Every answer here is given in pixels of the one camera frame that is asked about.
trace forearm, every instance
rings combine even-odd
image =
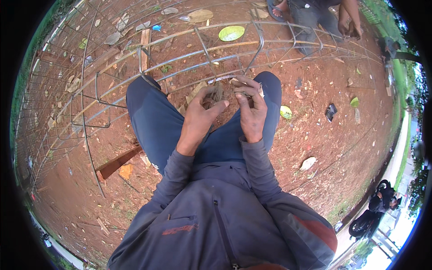
[[[342,0],[339,7],[339,23],[346,23],[348,15],[356,26],[360,26],[359,6],[357,0]]]
[[[258,200],[264,204],[279,194],[282,189],[274,175],[274,169],[268,158],[263,140],[248,143],[244,137],[240,138],[243,158],[246,161],[252,191]]]
[[[194,162],[194,156],[184,156],[174,150],[168,158],[164,177],[157,184],[152,200],[164,209],[187,185]]]

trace blue pants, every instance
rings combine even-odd
[[[138,142],[150,162],[163,175],[168,157],[180,138],[184,117],[160,91],[160,85],[150,76],[146,75],[146,78],[158,89],[138,77],[127,88],[126,104]],[[268,71],[261,72],[254,80],[262,84],[267,104],[263,140],[269,151],[279,123],[282,88],[280,80]],[[240,110],[237,110],[225,125],[208,134],[195,154],[194,164],[223,161],[245,163],[238,140],[242,135]]]

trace zipper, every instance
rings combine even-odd
[[[215,206],[216,219],[219,225],[220,233],[222,235],[222,242],[223,245],[225,246],[226,254],[228,255],[229,263],[231,264],[233,270],[238,270],[240,269],[240,267],[236,263],[234,252],[232,251],[231,245],[229,244],[228,234],[226,233],[225,225],[223,223],[222,216],[220,215],[219,212],[218,202],[214,200],[213,204]]]

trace jeans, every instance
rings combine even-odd
[[[168,157],[180,138],[184,117],[160,91],[160,85],[150,76],[145,76],[158,89],[138,77],[127,88],[126,104],[138,142],[150,162],[163,175]],[[266,150],[269,151],[279,123],[281,83],[273,73],[267,71],[258,74],[254,80],[262,84],[267,104],[263,140]],[[195,153],[194,164],[225,161],[245,163],[239,141],[241,136],[243,131],[240,126],[240,110],[237,110],[225,125],[204,138],[205,141]]]
[[[314,6],[305,8],[305,2],[302,0],[288,0],[289,9],[291,10],[291,16],[294,19],[295,24],[300,24],[302,26],[317,28],[319,23],[326,31],[332,33],[333,35],[342,36],[342,34],[337,29],[337,19],[334,14],[332,14],[328,9],[318,9]],[[296,34],[303,29],[296,28]],[[314,31],[310,28],[304,29],[303,32],[296,36],[296,40],[313,42],[316,39]],[[337,42],[342,42],[341,38],[335,38]],[[309,55],[316,48],[307,48],[311,46],[310,44],[298,43],[299,52],[304,55]]]

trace motorcycle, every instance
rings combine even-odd
[[[390,183],[387,180],[382,180],[375,191],[375,196],[385,188],[390,188]],[[355,237],[357,242],[366,238],[371,238],[377,231],[378,225],[383,216],[384,213],[372,212],[367,209],[360,217],[349,225],[348,232],[351,235],[349,239],[351,240],[352,237]]]

